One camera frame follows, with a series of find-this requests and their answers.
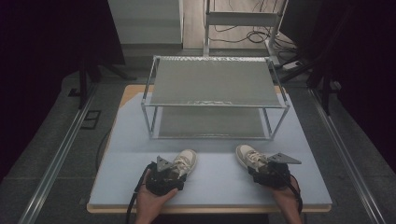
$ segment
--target dark curtain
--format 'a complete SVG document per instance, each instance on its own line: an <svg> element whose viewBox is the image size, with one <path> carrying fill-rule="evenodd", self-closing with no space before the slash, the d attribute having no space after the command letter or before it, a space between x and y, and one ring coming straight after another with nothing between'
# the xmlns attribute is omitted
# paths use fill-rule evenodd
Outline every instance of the dark curtain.
<svg viewBox="0 0 396 224"><path fill-rule="evenodd" d="M333 58L338 98L396 171L396 4L356 4Z"/></svg>
<svg viewBox="0 0 396 224"><path fill-rule="evenodd" d="M82 55L124 63L107 0L0 3L1 177L29 144Z"/></svg>

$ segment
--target human arm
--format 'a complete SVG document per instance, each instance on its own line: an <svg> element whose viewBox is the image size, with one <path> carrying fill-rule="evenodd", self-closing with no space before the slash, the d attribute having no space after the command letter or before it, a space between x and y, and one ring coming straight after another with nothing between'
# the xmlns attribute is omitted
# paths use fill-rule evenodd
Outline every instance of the human arm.
<svg viewBox="0 0 396 224"><path fill-rule="evenodd" d="M142 186L137 193L135 224L151 223L151 221L160 214L163 205L177 194L177 189L172 189L163 196L151 193L146 188L146 179L148 178L149 173L150 170L146 172Z"/></svg>
<svg viewBox="0 0 396 224"><path fill-rule="evenodd" d="M298 192L300 192L297 180L294 176L290 177L290 183ZM273 198L288 224L302 224L303 222L298 212L299 202L296 200L296 197L291 189L268 189L271 190Z"/></svg>

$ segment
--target metal stand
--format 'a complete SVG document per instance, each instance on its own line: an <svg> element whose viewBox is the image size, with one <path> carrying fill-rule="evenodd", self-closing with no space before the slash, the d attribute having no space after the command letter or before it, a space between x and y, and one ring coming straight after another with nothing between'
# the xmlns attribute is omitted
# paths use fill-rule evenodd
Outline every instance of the metal stand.
<svg viewBox="0 0 396 224"><path fill-rule="evenodd" d="M281 8L277 13L263 12L216 12L210 11L210 0L206 0L205 11L205 39L204 57L209 56L209 26L211 25L230 25L230 26L266 26L273 27L269 40L265 41L271 60L274 66L280 65L276 57L273 45L276 34L279 30L283 12L286 8L287 0L282 2Z"/></svg>

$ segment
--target wire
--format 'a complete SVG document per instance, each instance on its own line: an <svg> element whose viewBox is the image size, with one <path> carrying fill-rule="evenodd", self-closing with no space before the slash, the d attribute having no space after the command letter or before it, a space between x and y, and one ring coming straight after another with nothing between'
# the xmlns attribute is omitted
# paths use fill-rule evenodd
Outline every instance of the wire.
<svg viewBox="0 0 396 224"><path fill-rule="evenodd" d="M129 217L131 216L132 207L134 206L134 201L136 201L137 193L139 192L140 187L143 184L143 180L145 178L146 172L148 171L148 169L152 167L153 167L153 163L146 166L145 170L143 171L143 174L140 176L139 182L137 182L136 188L134 188L134 194L132 195L131 201L129 202L128 209L126 210L126 217L125 217L126 224L129 224Z"/></svg>
<svg viewBox="0 0 396 224"><path fill-rule="evenodd" d="M213 38L210 38L210 37L209 37L209 39L210 39L211 41L221 41L221 42L226 42L226 43L239 43L239 42L242 42L242 41L244 41L244 40L246 40L246 39L248 39L248 38L245 37L245 38L240 39L240 40L224 40L224 39L213 39Z"/></svg>
<svg viewBox="0 0 396 224"><path fill-rule="evenodd" d="M95 168L96 168L96 172L99 171L99 154L100 154L100 149L102 148L102 144L105 142L106 137L108 136L108 134L110 133L111 128L106 132L105 136L103 136L102 141L99 144L99 147L96 150L96 161L95 161Z"/></svg>
<svg viewBox="0 0 396 224"><path fill-rule="evenodd" d="M262 0L262 5L260 6L260 12L265 12L265 9L267 9L267 7L268 7L268 0L266 0L266 3L265 3L265 8L264 9L262 9L262 6L264 5L264 0Z"/></svg>
<svg viewBox="0 0 396 224"><path fill-rule="evenodd" d="M233 11L233 7L231 6L231 0L228 0L228 6L230 6L231 11Z"/></svg>
<svg viewBox="0 0 396 224"><path fill-rule="evenodd" d="M259 3L263 3L264 2L264 0L259 0L258 2L257 2L257 4L254 6L254 8L251 10L251 12L254 12L254 9L256 9L256 7L259 5Z"/></svg>
<svg viewBox="0 0 396 224"><path fill-rule="evenodd" d="M275 12L275 7L276 7L276 4L277 4L277 0L275 0L275 3L274 3L274 8L273 8L273 12Z"/></svg>
<svg viewBox="0 0 396 224"><path fill-rule="evenodd" d="M221 32L225 32L225 31L229 31L232 30L233 28L238 27L238 26L232 26L230 28L224 29L224 30L218 30L217 26L215 25L215 31L221 33Z"/></svg>
<svg viewBox="0 0 396 224"><path fill-rule="evenodd" d="M290 174L290 178L294 178L294 180L296 181L297 184L297 189L291 184L290 180L285 179L285 177L283 177L282 174L279 173L279 171L277 169L272 169L271 171L274 171L275 173L277 173L277 175L284 181L284 183L286 184L286 186L289 187L289 189L291 190L291 192L293 192L294 197L298 203L298 213L301 214L301 212L303 211L303 199L301 198L301 189L300 189L300 185L298 184L297 178Z"/></svg>
<svg viewBox="0 0 396 224"><path fill-rule="evenodd" d="M255 40L251 39L252 36L258 36L261 40L255 41ZM261 31L255 31L254 28L253 28L253 31L250 31L249 33L247 33L248 40L255 44L260 44L260 43L264 42L268 37L269 37L269 35L267 33L261 32Z"/></svg>

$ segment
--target white sneaker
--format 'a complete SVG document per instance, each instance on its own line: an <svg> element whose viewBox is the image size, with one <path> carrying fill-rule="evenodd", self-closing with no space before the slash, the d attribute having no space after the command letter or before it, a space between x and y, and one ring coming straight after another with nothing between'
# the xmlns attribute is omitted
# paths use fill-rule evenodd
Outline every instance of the white sneaker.
<svg viewBox="0 0 396 224"><path fill-rule="evenodd" d="M189 175L197 162L197 154L191 149L181 151L173 162L172 173L177 174L177 179Z"/></svg>
<svg viewBox="0 0 396 224"><path fill-rule="evenodd" d="M267 168L268 160L264 154L261 154L253 147L248 145L240 145L236 148L236 158L239 163L243 165L246 169L249 167L259 172L261 168Z"/></svg>

